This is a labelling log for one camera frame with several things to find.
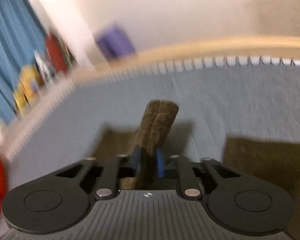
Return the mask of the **wooden bed frame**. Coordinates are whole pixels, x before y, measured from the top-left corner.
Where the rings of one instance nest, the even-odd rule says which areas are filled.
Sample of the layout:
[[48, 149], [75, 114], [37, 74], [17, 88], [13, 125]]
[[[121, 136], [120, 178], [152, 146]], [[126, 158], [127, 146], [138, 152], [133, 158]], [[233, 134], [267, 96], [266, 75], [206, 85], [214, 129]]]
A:
[[184, 60], [194, 57], [273, 56], [300, 60], [300, 37], [292, 36], [232, 36], [217, 39], [182, 42], [139, 51], [118, 60], [100, 60], [94, 65], [98, 72], [115, 68]]

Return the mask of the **olive corduroy pants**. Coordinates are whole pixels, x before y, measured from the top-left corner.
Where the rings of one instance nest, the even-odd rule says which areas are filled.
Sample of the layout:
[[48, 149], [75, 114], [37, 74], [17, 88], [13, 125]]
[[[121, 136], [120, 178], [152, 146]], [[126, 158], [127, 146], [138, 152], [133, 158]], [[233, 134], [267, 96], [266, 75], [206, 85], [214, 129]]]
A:
[[[150, 101], [135, 131], [106, 128], [94, 156], [107, 160], [117, 154], [130, 155], [139, 146], [143, 162], [155, 160], [155, 150], [164, 145], [178, 110], [171, 101]], [[288, 232], [300, 239], [300, 144], [228, 137], [222, 162], [288, 191], [296, 203]]]

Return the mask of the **purple box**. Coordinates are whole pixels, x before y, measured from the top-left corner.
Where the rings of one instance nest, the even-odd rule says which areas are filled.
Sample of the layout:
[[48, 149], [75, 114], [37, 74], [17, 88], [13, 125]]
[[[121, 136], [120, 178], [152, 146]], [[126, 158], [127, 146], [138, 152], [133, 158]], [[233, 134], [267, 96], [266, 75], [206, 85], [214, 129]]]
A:
[[127, 33], [116, 23], [94, 33], [94, 41], [107, 61], [133, 55], [136, 49]]

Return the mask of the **blue curtain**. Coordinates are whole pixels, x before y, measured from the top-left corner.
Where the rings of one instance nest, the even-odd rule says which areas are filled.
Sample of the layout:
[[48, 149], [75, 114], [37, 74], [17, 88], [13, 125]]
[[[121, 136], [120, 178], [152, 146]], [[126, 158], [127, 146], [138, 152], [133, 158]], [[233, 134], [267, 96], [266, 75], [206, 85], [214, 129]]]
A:
[[45, 30], [28, 0], [0, 0], [0, 121], [14, 119], [13, 91], [23, 66], [45, 50]]

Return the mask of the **panda plush toy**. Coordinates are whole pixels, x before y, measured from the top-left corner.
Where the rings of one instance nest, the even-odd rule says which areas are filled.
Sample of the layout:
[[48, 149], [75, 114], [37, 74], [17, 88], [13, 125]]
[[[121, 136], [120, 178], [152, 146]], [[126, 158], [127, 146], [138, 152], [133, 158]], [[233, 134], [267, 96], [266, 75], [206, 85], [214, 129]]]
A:
[[39, 51], [34, 51], [34, 58], [44, 83], [53, 83], [56, 72], [47, 56]]

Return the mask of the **grey quilted mattress cover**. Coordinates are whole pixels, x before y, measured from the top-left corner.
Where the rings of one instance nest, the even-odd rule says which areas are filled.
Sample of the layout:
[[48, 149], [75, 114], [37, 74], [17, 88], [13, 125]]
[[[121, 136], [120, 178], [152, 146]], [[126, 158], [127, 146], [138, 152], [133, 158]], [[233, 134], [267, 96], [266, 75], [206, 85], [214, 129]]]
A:
[[192, 161], [221, 160], [228, 137], [300, 142], [300, 67], [235, 66], [84, 81], [30, 133], [7, 172], [8, 188], [86, 157], [126, 151], [151, 100], [179, 112], [163, 146]]

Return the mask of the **yellow plush bear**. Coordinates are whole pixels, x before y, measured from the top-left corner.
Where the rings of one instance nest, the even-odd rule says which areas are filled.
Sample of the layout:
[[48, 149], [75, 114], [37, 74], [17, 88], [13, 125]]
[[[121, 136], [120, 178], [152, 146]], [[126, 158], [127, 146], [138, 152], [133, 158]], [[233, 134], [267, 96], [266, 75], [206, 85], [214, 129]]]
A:
[[19, 115], [26, 114], [39, 100], [42, 78], [33, 64], [23, 66], [19, 73], [16, 90], [13, 91], [15, 109]]

